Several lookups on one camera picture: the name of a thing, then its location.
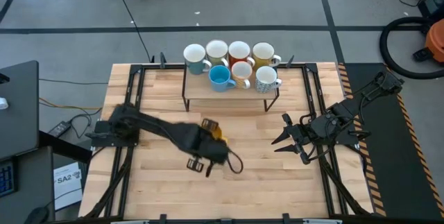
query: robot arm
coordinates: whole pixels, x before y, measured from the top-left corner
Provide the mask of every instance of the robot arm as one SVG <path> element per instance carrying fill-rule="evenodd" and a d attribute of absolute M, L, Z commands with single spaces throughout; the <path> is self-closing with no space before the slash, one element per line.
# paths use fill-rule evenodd
<path fill-rule="evenodd" d="M 211 163 L 225 164 L 232 151 L 222 139 L 195 123 L 169 123 L 139 112 L 130 105 L 118 105 L 108 120 L 107 135 L 122 140 L 137 135 L 138 130 L 146 130 L 165 137 L 181 151 L 196 158 L 208 159 Z"/>
<path fill-rule="evenodd" d="M 397 94 L 401 91 L 403 80 L 396 78 L 390 72 L 379 72 L 376 77 L 366 86 L 358 90 L 353 98 L 347 98 L 340 103 L 335 103 L 326 112 L 315 118 L 308 124 L 303 124 L 302 119 L 300 124 L 293 125 L 290 116 L 283 114 L 282 118 L 287 123 L 284 127 L 284 132 L 272 144 L 276 144 L 289 137 L 292 137 L 295 144 L 285 146 L 275 150 L 275 152 L 289 151 L 300 153 L 300 157 L 304 164 L 309 164 L 312 160 L 319 158 L 321 155 L 310 157 L 304 151 L 303 146 L 309 143 L 313 145 L 329 145 L 341 144 L 341 140 L 336 142 L 336 137 L 346 131 L 354 120 L 354 117 L 359 115 L 360 121 L 364 118 L 361 116 L 363 107 L 373 102 L 376 98 Z M 368 136 L 370 133 L 365 131 L 349 131 L 349 135 L 357 135 L 358 139 Z"/>

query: white paper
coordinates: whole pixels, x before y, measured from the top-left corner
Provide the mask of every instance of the white paper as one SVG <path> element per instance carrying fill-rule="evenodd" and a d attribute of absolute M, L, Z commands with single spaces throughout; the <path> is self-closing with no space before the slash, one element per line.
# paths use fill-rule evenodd
<path fill-rule="evenodd" d="M 82 172 L 78 168 L 77 162 L 54 169 L 54 198 L 57 199 L 57 197 L 67 193 L 66 195 L 55 200 L 55 210 L 82 200 L 83 192 L 81 180 Z"/>

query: teal mug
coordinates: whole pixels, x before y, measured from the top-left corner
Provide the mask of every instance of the teal mug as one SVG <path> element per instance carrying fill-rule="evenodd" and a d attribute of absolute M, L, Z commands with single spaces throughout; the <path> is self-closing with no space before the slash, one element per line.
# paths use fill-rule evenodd
<path fill-rule="evenodd" d="M 236 87 L 236 81 L 231 80 L 230 77 L 230 70 L 223 65 L 217 65 L 208 72 L 211 87 L 215 92 L 225 92 L 228 89 Z"/>
<path fill-rule="evenodd" d="M 205 59 L 205 48 L 199 44 L 190 44 L 183 50 L 185 63 L 191 74 L 199 75 L 211 69 L 212 64 Z"/>

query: keyboard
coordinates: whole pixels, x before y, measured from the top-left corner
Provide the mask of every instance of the keyboard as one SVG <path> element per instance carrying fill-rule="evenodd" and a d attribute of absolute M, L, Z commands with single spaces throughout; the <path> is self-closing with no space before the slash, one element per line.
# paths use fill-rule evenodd
<path fill-rule="evenodd" d="M 0 197 L 14 193 L 16 190 L 13 161 L 6 160 L 0 162 Z"/>

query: white mug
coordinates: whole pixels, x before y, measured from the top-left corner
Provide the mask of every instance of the white mug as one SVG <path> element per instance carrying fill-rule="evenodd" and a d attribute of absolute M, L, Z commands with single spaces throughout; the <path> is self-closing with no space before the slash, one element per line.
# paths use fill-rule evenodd
<path fill-rule="evenodd" d="M 256 71 L 256 90 L 259 93 L 267 93 L 282 85 L 278 73 L 269 66 L 260 67 Z"/>

